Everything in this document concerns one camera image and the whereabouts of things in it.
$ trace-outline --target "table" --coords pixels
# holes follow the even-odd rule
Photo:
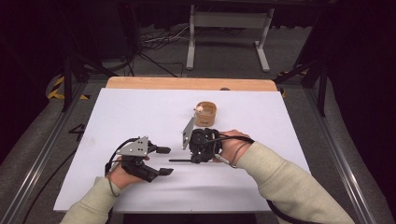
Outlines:
[[[216,91],[224,87],[231,90]],[[244,170],[214,162],[168,161],[190,158],[190,152],[181,149],[181,131],[196,103],[207,99],[218,106],[216,122],[211,128],[249,133],[309,172],[282,97],[271,80],[112,77],[96,101],[54,210],[66,211],[84,195],[95,177],[103,175],[104,165],[118,145],[128,138],[147,135],[153,144],[172,148],[169,155],[151,153],[147,165],[175,171],[157,177],[152,183],[126,189],[114,206],[115,212],[269,211],[254,180]],[[238,106],[251,110],[240,110]]]

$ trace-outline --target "beige sleeve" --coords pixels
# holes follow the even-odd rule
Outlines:
[[[263,198],[290,217],[318,223],[353,223],[311,174],[260,143],[252,144],[236,165],[254,178]]]
[[[112,184],[114,193],[120,194],[120,189]],[[108,179],[98,177],[93,187],[85,196],[73,204],[67,211],[62,224],[100,224],[106,223],[108,212],[116,202],[117,197],[113,195]]]

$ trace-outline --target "hand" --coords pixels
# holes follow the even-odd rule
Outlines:
[[[237,130],[220,132],[220,134],[227,136],[245,136],[249,138],[247,134],[241,133]],[[221,143],[222,143],[222,151],[220,153],[220,156],[225,158],[227,161],[229,161],[230,165],[233,166],[235,166],[238,163],[239,159],[242,157],[242,155],[245,154],[245,152],[248,150],[248,148],[251,145],[250,143],[247,143],[239,139],[222,140]]]
[[[134,175],[129,175],[122,169],[121,164],[118,164],[116,168],[108,173],[106,176],[107,179],[111,180],[119,189],[125,189],[131,184],[138,183],[140,181],[143,181],[141,178],[136,177]]]

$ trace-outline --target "black cable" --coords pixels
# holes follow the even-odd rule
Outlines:
[[[124,68],[125,66],[127,66],[132,60],[133,60],[133,57],[128,57],[125,63],[121,63],[121,64],[113,66],[113,67],[104,67],[104,69],[111,71],[111,72],[118,71],[121,68]],[[91,69],[91,68],[88,68],[85,66],[84,66],[84,69],[91,74],[102,74],[102,72],[100,72],[96,69]]]
[[[130,142],[133,142],[133,141],[134,141],[134,139],[130,138],[130,139],[126,140],[125,142],[123,142],[119,147],[117,147],[117,149],[114,151],[113,155],[111,155],[110,160],[108,161],[108,163],[106,163],[105,175],[107,175],[108,171],[110,171],[110,169],[111,169],[111,164],[113,163],[113,159],[114,159],[114,157],[117,154],[117,150],[119,150],[120,148],[124,147],[126,144],[128,144]]]
[[[163,37],[158,37],[158,36],[160,36],[160,35],[162,35],[164,32],[161,32],[159,35],[157,35],[157,37],[152,37],[151,39],[148,39],[148,40],[144,40],[144,41],[142,41],[142,42],[140,42],[140,44],[147,44],[148,42],[149,42],[149,46],[144,46],[141,50],[140,50],[140,52],[143,52],[143,51],[147,51],[147,50],[149,50],[149,49],[157,49],[157,46],[160,46],[161,45],[161,43],[166,39],[166,37],[168,37],[169,35],[170,35],[170,33],[168,34],[168,35],[166,35],[166,36],[163,36]]]
[[[64,161],[61,163],[61,165],[58,166],[58,168],[52,173],[52,175],[49,177],[49,179],[46,181],[46,183],[44,184],[44,186],[41,188],[41,190],[37,193],[37,195],[35,196],[35,198],[33,199],[32,204],[30,205],[29,209],[26,212],[26,215],[23,219],[23,223],[26,223],[27,218],[29,217],[30,212],[33,209],[33,206],[35,205],[35,202],[37,201],[38,197],[40,196],[40,194],[44,191],[44,188],[48,185],[48,183],[51,181],[51,179],[58,173],[58,171],[64,166],[64,164],[76,153],[77,149],[73,150],[72,153],[70,153],[70,155],[67,156],[66,159],[64,159]]]
[[[85,58],[85,57],[82,56],[82,55],[79,55],[79,54],[76,54],[76,53],[75,53],[75,54],[73,54],[73,56],[76,57],[77,59],[79,59],[81,62],[83,62],[83,63],[85,63],[85,64],[89,64],[89,65],[92,66],[96,71],[99,71],[99,72],[105,74],[105,75],[108,76],[108,77],[117,77],[117,76],[118,76],[117,74],[115,74],[115,73],[109,71],[108,69],[105,69],[101,64],[94,63],[93,61],[91,61],[91,60],[88,59],[88,58]]]
[[[205,143],[202,143],[202,145],[208,144],[208,143],[212,143],[212,142],[221,141],[221,140],[227,140],[227,139],[239,139],[239,140],[245,141],[247,143],[251,143],[251,144],[254,143],[253,139],[251,139],[249,137],[245,137],[245,136],[239,136],[239,135],[229,136],[229,135],[225,135],[225,134],[221,134],[221,135],[224,136],[224,137],[220,137],[220,138],[215,138],[215,139],[209,140],[209,141],[207,141]],[[235,157],[236,157],[236,154],[238,153],[238,150],[236,151],[235,156],[233,157],[233,161],[235,160]],[[272,201],[267,200],[267,202],[268,202],[269,207],[271,208],[271,210],[274,212],[275,215],[277,215],[278,217],[282,218],[283,220],[285,220],[285,221],[287,221],[289,223],[293,223],[293,224],[319,224],[317,222],[302,221],[302,220],[299,220],[297,218],[290,217],[290,216],[284,214],[283,212],[281,212],[279,209],[277,209]]]
[[[183,72],[184,72],[184,63],[158,63],[158,64],[180,64],[181,70],[180,70],[180,77],[183,77]]]
[[[157,62],[155,62],[154,60],[152,60],[149,56],[147,56],[146,54],[140,52],[139,56],[144,59],[147,60],[149,62],[154,63],[155,65],[161,67],[161,69],[165,70],[167,73],[169,73],[170,75],[172,75],[173,77],[178,77],[177,75],[175,75],[174,73],[172,73],[171,71],[167,70],[166,68],[164,68],[163,66],[161,66],[160,64],[158,64]]]
[[[279,209],[277,209],[277,207],[275,207],[274,203],[272,201],[267,200],[269,207],[271,208],[271,210],[273,211],[273,213],[277,216],[282,218],[283,220],[289,222],[289,223],[293,223],[293,224],[319,224],[318,222],[310,222],[310,221],[301,221],[297,218],[294,217],[290,217],[286,214],[284,214],[283,212],[281,212]]]
[[[110,189],[111,189],[111,193],[113,194],[114,197],[118,198],[120,196],[120,194],[117,195],[114,192],[113,185],[111,184],[110,174],[108,174],[107,180],[108,180],[108,185],[110,186]]]
[[[230,165],[231,167],[233,167],[234,169],[237,168],[235,165],[233,165],[233,163],[235,162],[235,159],[236,159],[236,155],[238,155],[239,150],[241,150],[241,148],[244,147],[244,146],[247,145],[247,144],[248,144],[248,142],[242,144],[242,145],[235,151],[235,154],[233,155],[233,159],[232,159],[232,160],[230,161],[230,163],[229,163],[229,165]]]
[[[132,61],[132,67],[131,67],[130,63],[128,63],[128,67],[129,67],[129,73],[131,73],[132,76],[134,77],[134,61]]]
[[[228,136],[228,135],[225,135],[225,134],[222,134],[222,135],[224,137],[220,137],[220,138],[215,138],[215,139],[209,140],[209,141],[203,143],[203,145],[204,144],[208,144],[208,143],[212,143],[212,142],[221,141],[221,140],[227,140],[227,139],[238,139],[238,140],[242,140],[242,141],[248,142],[250,144],[253,144],[255,142],[253,139],[251,139],[249,137],[245,137],[245,136],[239,136],[239,135]]]

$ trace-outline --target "white table surface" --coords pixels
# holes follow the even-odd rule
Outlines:
[[[189,159],[182,150],[181,132],[201,101],[217,105],[219,131],[247,133],[289,161],[309,172],[304,153],[277,91],[181,91],[102,89],[73,159],[55,211],[67,211],[103,176],[105,164],[125,140],[148,136],[168,155],[150,153],[146,165],[174,168],[125,189],[114,206],[121,213],[228,213],[269,211],[254,180],[241,169],[224,163],[169,162]]]

